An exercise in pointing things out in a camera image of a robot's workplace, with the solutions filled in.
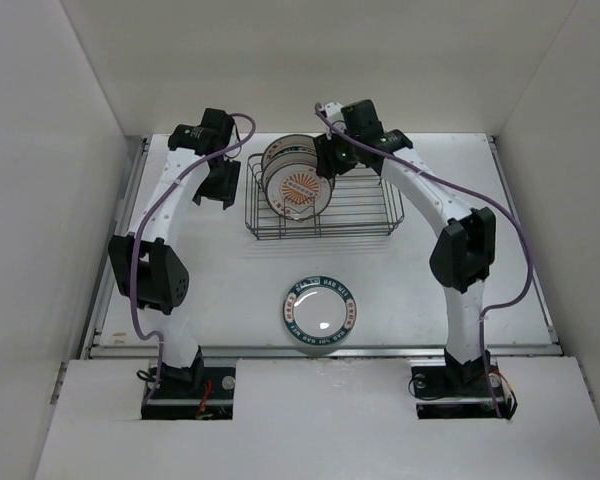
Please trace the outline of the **orange sunburst plate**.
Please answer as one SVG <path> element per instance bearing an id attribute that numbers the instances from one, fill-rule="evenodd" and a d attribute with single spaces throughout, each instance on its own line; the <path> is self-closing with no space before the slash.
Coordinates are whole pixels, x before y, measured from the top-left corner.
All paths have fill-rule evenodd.
<path id="1" fill-rule="evenodd" d="M 304 221 L 321 214 L 329 205 L 334 184 L 303 163 L 280 167 L 265 183 L 265 197 L 279 216 Z"/>
<path id="2" fill-rule="evenodd" d="M 287 203 L 305 204 L 321 193 L 315 170 L 316 155 L 288 152 L 276 156 L 262 171 L 262 185 L 269 197 Z"/>

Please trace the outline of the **grey wire dish rack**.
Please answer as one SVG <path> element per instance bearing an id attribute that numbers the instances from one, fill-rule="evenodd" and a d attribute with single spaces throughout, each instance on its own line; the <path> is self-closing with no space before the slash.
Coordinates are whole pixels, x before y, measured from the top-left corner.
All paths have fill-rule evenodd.
<path id="1" fill-rule="evenodd" d="M 261 157 L 248 157 L 245 186 L 245 225 L 258 240 L 388 236 L 405 218 L 399 191 L 362 167 L 337 177 L 322 213 L 303 221 L 283 218 L 266 201 Z"/>

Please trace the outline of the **green rim deep plate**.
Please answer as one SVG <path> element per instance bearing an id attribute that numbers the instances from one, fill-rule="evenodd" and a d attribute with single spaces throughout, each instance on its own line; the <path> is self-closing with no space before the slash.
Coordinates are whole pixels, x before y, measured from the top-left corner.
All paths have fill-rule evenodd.
<path id="1" fill-rule="evenodd" d="M 341 343 L 352 332 L 357 314 L 351 290 L 324 275 L 299 280 L 282 304 L 283 325 L 303 347 L 332 348 Z"/>
<path id="2" fill-rule="evenodd" d="M 289 134 L 276 139 L 265 148 L 262 154 L 261 170 L 264 171 L 276 156 L 288 152 L 316 155 L 314 138 L 306 134 Z"/>

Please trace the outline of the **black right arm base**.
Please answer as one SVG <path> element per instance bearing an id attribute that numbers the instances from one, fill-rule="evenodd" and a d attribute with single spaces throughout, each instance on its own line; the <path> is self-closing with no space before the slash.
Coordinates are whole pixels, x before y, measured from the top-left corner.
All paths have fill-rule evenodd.
<path id="1" fill-rule="evenodd" d="M 491 362 L 486 374 L 479 360 L 477 371 L 465 383 L 453 379 L 451 372 L 440 362 L 411 366 L 408 388 L 419 420 L 513 418 L 517 396 L 496 362 Z"/>

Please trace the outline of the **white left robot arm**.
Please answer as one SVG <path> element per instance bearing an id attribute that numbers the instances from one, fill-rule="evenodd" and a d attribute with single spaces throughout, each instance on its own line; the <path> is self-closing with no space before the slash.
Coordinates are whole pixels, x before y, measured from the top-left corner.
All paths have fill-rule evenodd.
<path id="1" fill-rule="evenodd" d="M 239 117 L 208 108 L 198 125 L 178 125 L 168 138 L 161 176 L 139 219 L 108 244 L 135 333 L 158 345 L 155 369 L 140 375 L 148 397 L 166 383 L 185 397 L 203 387 L 201 349 L 188 316 L 178 310 L 187 297 L 190 275 L 176 244 L 191 206 L 202 199 L 218 201 L 223 208 L 235 202 L 241 164 L 229 154 L 247 141 L 237 131 Z"/>

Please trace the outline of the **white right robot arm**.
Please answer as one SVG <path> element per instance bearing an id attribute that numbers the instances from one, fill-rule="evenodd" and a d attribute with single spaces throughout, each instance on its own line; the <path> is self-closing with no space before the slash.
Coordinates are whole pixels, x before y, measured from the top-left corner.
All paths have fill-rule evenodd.
<path id="1" fill-rule="evenodd" d="M 319 174 L 331 179 L 358 165 L 372 169 L 411 202 L 436 237 L 429 268 L 445 295 L 447 341 L 433 397 L 488 391 L 483 296 L 495 260 L 495 214 L 457 197 L 459 186 L 438 178 L 402 131 L 384 128 L 372 101 L 317 104 L 314 110 L 327 129 L 314 140 Z"/>

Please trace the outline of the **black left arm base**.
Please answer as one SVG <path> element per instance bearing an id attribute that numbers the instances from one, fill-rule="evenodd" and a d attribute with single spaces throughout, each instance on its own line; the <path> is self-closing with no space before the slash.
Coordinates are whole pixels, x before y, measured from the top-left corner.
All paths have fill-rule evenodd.
<path id="1" fill-rule="evenodd" d="M 163 375 L 155 392 L 143 400 L 141 419 L 232 420 L 235 386 L 234 366 L 206 367 L 199 386 Z"/>

